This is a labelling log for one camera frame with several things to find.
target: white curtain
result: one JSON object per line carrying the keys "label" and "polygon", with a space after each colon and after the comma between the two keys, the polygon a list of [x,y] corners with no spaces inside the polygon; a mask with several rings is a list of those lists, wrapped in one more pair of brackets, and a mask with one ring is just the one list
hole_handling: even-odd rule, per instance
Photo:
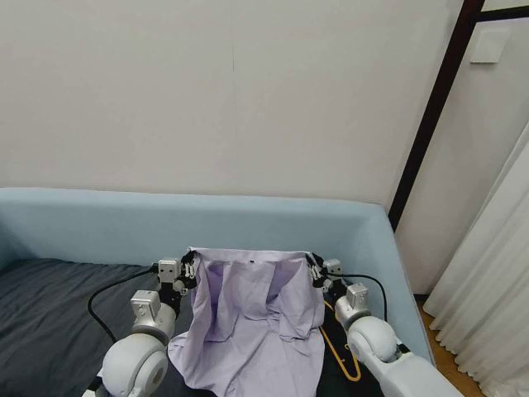
{"label": "white curtain", "polygon": [[529,124],[424,305],[487,396],[529,397]]}

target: purple cloth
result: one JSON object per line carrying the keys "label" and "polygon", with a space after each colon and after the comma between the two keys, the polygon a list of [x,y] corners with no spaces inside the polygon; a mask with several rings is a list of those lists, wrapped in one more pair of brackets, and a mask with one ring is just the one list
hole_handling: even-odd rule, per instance
{"label": "purple cloth", "polygon": [[195,249],[193,322],[169,343],[185,383],[224,397],[312,397],[325,307],[305,252]]}

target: black cable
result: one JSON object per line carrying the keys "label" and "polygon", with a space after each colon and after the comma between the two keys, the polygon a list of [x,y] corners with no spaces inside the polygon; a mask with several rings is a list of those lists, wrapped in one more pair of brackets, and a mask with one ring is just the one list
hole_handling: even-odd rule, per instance
{"label": "black cable", "polygon": [[148,270],[141,271],[140,273],[136,273],[135,275],[129,275],[128,277],[125,277],[124,279],[121,279],[121,280],[118,280],[118,281],[114,281],[113,283],[111,283],[109,285],[105,285],[104,287],[102,287],[102,288],[98,289],[96,292],[94,292],[92,294],[92,296],[90,297],[90,299],[88,300],[88,312],[93,317],[93,319],[98,322],[98,324],[107,333],[107,335],[112,339],[112,343],[116,343],[117,339],[114,336],[114,334],[112,333],[112,331],[110,330],[110,328],[105,324],[105,322],[103,320],[101,320],[100,317],[97,316],[97,314],[95,314],[95,312],[93,311],[92,302],[93,302],[94,298],[96,296],[98,296],[99,294],[101,294],[106,289],[109,289],[111,287],[114,287],[116,285],[124,283],[125,281],[135,279],[136,277],[140,277],[141,275],[147,275],[149,273],[153,273],[155,271],[155,269],[156,269],[156,267],[153,265]]}
{"label": "black cable", "polygon": [[377,283],[380,287],[380,290],[382,291],[382,297],[384,298],[384,321],[388,321],[388,300],[386,299],[386,291],[384,290],[384,287],[374,277],[371,277],[370,275],[332,275],[333,277],[360,277],[363,279],[369,279]]}

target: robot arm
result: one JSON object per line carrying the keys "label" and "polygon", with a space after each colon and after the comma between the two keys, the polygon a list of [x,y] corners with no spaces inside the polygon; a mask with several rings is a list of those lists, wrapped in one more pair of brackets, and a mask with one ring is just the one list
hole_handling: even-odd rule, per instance
{"label": "robot arm", "polygon": [[463,397],[430,362],[410,352],[391,325],[371,315],[367,288],[362,284],[345,287],[333,276],[341,273],[339,261],[323,262],[319,273],[326,279],[320,284],[333,297],[336,319],[347,333],[350,350],[377,379],[386,397]]}
{"label": "robot arm", "polygon": [[192,255],[180,262],[158,262],[159,291],[137,291],[131,299],[136,316],[131,335],[114,343],[84,396],[146,397],[160,385],[167,371],[166,347],[180,313],[180,300],[197,286]]}

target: light switch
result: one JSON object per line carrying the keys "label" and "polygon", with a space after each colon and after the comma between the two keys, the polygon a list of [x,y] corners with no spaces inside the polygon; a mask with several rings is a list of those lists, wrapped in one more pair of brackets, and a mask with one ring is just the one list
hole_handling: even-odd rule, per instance
{"label": "light switch", "polygon": [[470,58],[471,64],[496,64],[511,32],[507,28],[483,29]]}

